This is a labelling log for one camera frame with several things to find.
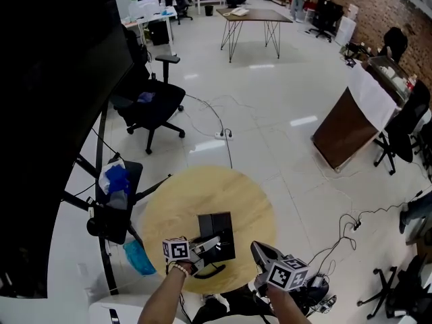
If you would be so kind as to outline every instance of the brick wall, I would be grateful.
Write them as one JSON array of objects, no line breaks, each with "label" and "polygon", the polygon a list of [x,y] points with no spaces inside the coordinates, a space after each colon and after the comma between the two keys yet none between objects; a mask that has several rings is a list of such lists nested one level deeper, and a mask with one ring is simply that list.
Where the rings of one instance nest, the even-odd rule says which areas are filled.
[{"label": "brick wall", "polygon": [[408,74],[417,74],[432,90],[432,20],[408,0],[332,0],[348,11],[352,3],[359,8],[355,42],[364,42],[375,52],[382,48],[383,36],[392,27],[409,22],[416,36],[409,36],[408,48],[400,65]]}]

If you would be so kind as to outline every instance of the power strip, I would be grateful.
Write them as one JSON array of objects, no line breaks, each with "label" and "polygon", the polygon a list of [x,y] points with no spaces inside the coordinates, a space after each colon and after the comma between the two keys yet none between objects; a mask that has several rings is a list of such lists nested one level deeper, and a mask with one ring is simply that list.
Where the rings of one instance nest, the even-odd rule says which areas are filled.
[{"label": "power strip", "polygon": [[231,134],[231,136],[230,136],[230,134],[227,134],[227,135],[223,135],[223,136],[221,136],[221,132],[216,132],[215,133],[215,139],[218,139],[218,140],[234,140],[234,134]]}]

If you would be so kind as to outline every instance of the wrist bracelet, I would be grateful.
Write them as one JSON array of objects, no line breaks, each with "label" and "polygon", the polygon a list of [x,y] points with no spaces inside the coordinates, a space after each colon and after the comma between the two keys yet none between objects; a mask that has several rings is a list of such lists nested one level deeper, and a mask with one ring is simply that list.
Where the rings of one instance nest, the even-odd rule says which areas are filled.
[{"label": "wrist bracelet", "polygon": [[178,265],[178,264],[174,264],[173,267],[176,267],[177,269],[183,271],[184,274],[186,275],[186,278],[188,278],[188,276],[189,276],[189,272],[188,272],[185,268],[183,268],[183,266]]}]

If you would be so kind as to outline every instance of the blue plastic bag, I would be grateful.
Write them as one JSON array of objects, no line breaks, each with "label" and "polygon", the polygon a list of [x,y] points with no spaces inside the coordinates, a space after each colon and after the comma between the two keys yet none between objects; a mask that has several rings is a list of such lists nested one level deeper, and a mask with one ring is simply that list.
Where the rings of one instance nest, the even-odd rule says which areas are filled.
[{"label": "blue plastic bag", "polygon": [[134,240],[123,245],[126,257],[131,266],[134,267],[141,275],[152,275],[156,269],[152,266],[146,251],[141,247],[138,241]]}]

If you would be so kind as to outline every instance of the round wooden table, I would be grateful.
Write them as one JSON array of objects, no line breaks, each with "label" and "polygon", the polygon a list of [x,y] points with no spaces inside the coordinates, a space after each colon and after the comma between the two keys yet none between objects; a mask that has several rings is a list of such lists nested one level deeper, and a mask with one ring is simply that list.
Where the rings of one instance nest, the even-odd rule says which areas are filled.
[{"label": "round wooden table", "polygon": [[[258,184],[238,171],[212,165],[191,167],[166,180],[153,194],[141,217],[146,253],[165,276],[162,240],[200,235],[198,215],[229,211],[236,258],[217,263],[226,268],[209,279],[188,277],[184,289],[199,294],[235,290],[254,279],[257,265],[250,251],[256,240],[275,246],[273,209]],[[208,265],[202,273],[213,268]]]}]

